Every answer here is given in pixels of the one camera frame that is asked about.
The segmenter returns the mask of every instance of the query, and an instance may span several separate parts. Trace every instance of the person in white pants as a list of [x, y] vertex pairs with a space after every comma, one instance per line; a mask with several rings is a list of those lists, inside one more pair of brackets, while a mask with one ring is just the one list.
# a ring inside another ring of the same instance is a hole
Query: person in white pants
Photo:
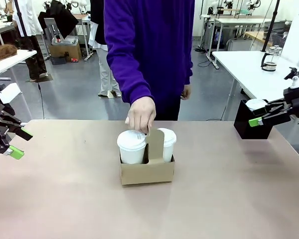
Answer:
[[104, 38], [104, 0], [91, 1], [91, 33], [89, 45], [96, 49], [99, 57], [101, 91], [98, 96], [107, 97], [108, 91], [117, 97], [122, 97], [119, 84], [114, 79], [113, 73], [107, 62], [108, 47]]

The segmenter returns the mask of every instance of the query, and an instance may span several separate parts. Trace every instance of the purple sweatshirt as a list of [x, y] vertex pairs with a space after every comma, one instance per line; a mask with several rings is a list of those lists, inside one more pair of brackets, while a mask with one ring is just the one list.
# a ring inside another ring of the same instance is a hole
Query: purple sweatshirt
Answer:
[[149, 96], [156, 110], [192, 76], [195, 0], [105, 0], [108, 63], [124, 102]]

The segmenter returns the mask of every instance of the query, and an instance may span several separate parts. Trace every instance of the purple sleeve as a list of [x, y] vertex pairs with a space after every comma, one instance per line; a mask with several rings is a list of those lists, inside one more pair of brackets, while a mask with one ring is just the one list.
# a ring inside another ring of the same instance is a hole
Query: purple sleeve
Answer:
[[191, 68], [193, 67], [193, 63], [191, 61], [191, 49], [192, 49], [192, 44], [193, 44], [193, 24], [194, 24], [194, 10], [195, 10], [195, 1], [191, 0], [190, 3], [190, 11], [189, 11], [189, 26], [188, 26], [188, 39], [186, 42], [185, 48], [187, 49], [186, 55], [188, 59], [188, 66], [187, 66], [187, 75], [185, 79], [185, 85], [190, 84], [189, 78], [193, 75], [193, 72]]
[[130, 0], [105, 0], [105, 40], [109, 48], [107, 60], [120, 85], [124, 102], [132, 104], [148, 96], [150, 86], [139, 71], [134, 58], [135, 26]]

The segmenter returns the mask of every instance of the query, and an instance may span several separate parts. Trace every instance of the person in purple sweatshirt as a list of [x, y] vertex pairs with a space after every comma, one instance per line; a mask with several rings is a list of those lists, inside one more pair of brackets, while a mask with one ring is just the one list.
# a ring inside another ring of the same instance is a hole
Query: person in purple sweatshirt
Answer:
[[105, 0], [108, 63], [131, 104], [126, 124], [144, 133], [177, 120], [190, 97], [195, 0]]

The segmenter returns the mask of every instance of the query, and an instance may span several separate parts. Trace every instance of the person's left hand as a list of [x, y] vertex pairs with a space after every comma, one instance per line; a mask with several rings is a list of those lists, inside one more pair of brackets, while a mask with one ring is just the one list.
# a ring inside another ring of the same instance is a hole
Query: person's left hand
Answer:
[[191, 94], [191, 87], [190, 87], [190, 85], [185, 85], [185, 86], [184, 86], [184, 91], [183, 91], [183, 93], [181, 94], [181, 97], [180, 97], [180, 98], [181, 98], [182, 100], [186, 101], [186, 100], [189, 99], [190, 94]]

